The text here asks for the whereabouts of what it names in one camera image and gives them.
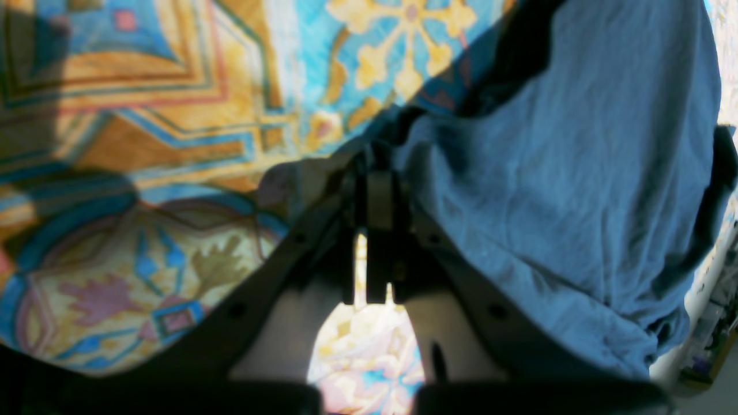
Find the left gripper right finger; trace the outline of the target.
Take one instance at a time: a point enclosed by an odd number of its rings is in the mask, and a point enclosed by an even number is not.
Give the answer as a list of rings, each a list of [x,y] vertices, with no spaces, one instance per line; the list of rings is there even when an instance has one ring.
[[[414,414],[673,414],[651,383],[596,368],[547,336],[384,173],[384,293],[408,311],[426,386]]]

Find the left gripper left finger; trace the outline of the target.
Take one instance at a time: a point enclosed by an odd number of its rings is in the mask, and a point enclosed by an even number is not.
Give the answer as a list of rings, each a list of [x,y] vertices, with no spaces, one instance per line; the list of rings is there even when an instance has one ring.
[[[3,353],[15,376],[3,414],[322,414],[306,383],[317,333],[352,304],[354,245],[373,173],[345,172],[265,265],[205,320],[143,365],[91,378]]]

